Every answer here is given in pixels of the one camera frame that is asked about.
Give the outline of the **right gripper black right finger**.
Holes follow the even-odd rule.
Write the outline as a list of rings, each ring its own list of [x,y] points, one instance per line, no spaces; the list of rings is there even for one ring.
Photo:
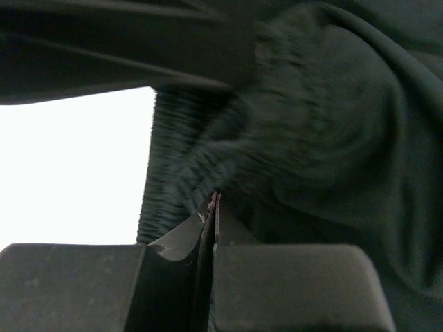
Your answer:
[[[350,245],[269,245],[215,205],[217,331],[394,331],[379,276]]]

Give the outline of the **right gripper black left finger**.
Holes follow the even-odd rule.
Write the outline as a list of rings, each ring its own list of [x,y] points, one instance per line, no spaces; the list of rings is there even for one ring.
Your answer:
[[[1,330],[205,331],[216,202],[151,244],[8,246]]]

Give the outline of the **black shorts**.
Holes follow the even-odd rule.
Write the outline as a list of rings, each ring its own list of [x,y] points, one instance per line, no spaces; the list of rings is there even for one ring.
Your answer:
[[[442,330],[441,1],[2,1],[1,103],[156,90],[135,244],[211,196],[350,245],[394,331]]]

